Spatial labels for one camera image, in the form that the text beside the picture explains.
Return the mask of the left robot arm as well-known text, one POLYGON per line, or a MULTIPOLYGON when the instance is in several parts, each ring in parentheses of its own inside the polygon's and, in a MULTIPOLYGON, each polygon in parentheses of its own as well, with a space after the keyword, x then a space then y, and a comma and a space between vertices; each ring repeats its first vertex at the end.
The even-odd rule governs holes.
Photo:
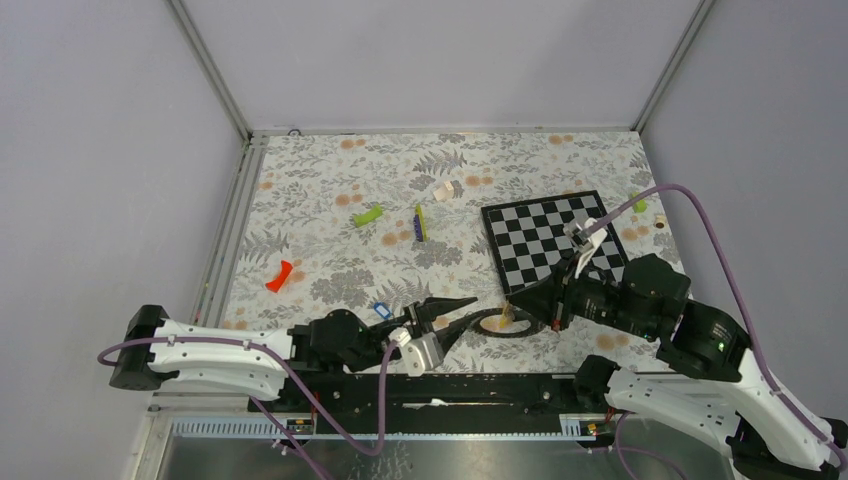
POLYGON ((336 309, 288 329, 222 330, 181 323, 160 305, 141 306, 122 343, 98 356, 109 366, 111 387, 155 391, 167 381, 192 382, 258 400, 275 400, 296 411, 309 401, 310 385, 298 375, 358 373, 398 360, 410 377, 440 366, 470 326, 466 315, 442 329, 435 321, 475 303, 475 298, 428 297, 398 316, 380 306, 383 320, 367 325, 336 309))

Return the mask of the yellow key tag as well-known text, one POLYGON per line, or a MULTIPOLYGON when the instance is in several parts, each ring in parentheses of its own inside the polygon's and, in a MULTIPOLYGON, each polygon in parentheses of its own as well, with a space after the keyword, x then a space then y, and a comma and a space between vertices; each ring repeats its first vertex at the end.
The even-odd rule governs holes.
POLYGON ((514 323, 514 313, 512 306, 506 302, 501 310, 500 316, 497 320, 497 327, 499 331, 502 331, 508 327, 510 327, 514 323))

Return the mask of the large silver keyring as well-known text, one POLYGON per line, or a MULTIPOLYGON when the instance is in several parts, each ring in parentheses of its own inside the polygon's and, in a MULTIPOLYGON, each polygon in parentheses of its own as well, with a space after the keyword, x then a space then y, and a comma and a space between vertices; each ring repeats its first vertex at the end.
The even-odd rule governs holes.
POLYGON ((542 332, 545 325, 523 310, 490 308, 472 315, 470 329, 485 337, 521 339, 542 332))

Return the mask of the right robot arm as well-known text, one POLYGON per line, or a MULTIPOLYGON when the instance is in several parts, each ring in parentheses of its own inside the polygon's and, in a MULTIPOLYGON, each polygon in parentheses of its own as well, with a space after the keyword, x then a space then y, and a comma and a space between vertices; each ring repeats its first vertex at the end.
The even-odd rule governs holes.
POLYGON ((583 410, 636 413, 713 448, 749 479, 836 479, 847 425, 793 404, 758 364, 750 335, 725 312, 691 300, 690 279, 655 255, 626 264, 620 281, 580 274, 565 257, 546 278, 509 296, 531 317, 561 330, 578 317, 657 342, 672 371, 714 392, 698 401, 599 355, 573 386, 583 410))

